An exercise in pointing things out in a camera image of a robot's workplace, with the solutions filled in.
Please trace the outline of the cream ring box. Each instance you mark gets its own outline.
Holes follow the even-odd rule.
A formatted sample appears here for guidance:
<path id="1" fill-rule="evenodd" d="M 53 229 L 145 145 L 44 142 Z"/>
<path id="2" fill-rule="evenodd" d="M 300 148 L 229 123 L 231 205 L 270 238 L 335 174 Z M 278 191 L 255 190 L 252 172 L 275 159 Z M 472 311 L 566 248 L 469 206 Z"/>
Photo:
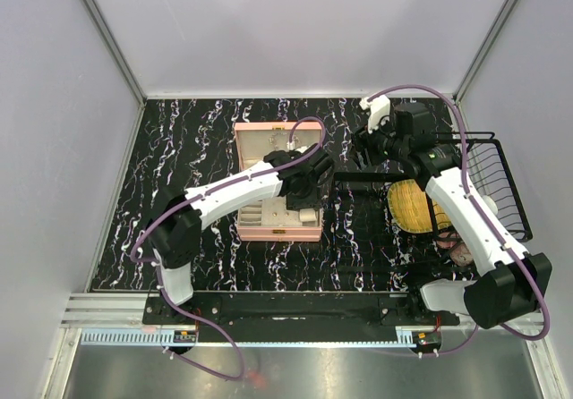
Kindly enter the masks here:
<path id="1" fill-rule="evenodd" d="M 302 226 L 313 227 L 316 226 L 319 218 L 319 212 L 312 208 L 305 208 L 299 211 L 299 221 Z"/>

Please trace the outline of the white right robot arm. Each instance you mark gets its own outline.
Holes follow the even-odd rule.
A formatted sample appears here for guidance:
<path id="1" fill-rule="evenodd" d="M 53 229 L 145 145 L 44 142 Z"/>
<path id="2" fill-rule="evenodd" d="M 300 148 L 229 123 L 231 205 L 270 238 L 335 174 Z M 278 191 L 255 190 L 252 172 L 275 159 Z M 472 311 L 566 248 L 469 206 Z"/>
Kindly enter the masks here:
<path id="1" fill-rule="evenodd" d="M 432 129 L 432 115 L 422 103 L 393 107 L 385 96 L 362 99 L 368 119 L 353 135 L 355 162 L 376 166 L 400 163 L 406 175 L 443 210 L 469 249 L 477 279 L 440 279 L 424 284 L 406 302 L 407 316 L 426 324 L 439 311 L 469 316 L 479 327 L 507 327 L 537 310 L 552 272 L 542 253 L 531 254 L 493 214 L 470 180 L 466 137 L 446 139 Z"/>

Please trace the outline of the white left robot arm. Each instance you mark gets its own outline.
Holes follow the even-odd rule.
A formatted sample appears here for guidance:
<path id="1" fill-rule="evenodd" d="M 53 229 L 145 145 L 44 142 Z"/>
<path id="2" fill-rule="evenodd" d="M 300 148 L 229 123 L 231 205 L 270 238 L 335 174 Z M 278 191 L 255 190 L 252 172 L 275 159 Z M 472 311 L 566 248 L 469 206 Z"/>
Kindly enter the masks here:
<path id="1" fill-rule="evenodd" d="M 220 218 L 236 214 L 237 232 L 248 242 L 317 242 L 321 238 L 321 186 L 333 171 L 331 156 L 318 145 L 273 151 L 218 182 L 188 188 L 155 208 L 150 244 L 162 313 L 176 324 L 193 312 L 191 267 L 201 235 Z"/>

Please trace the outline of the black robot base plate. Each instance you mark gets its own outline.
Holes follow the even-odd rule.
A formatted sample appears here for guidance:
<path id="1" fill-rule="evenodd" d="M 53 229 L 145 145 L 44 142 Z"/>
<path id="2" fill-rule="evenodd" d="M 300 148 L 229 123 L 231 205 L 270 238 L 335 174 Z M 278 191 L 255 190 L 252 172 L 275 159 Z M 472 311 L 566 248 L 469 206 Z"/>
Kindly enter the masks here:
<path id="1" fill-rule="evenodd" d="M 244 319 L 352 319 L 383 326 L 456 327 L 459 317 L 431 312 L 405 292 L 197 291 L 182 310 L 220 326 Z"/>

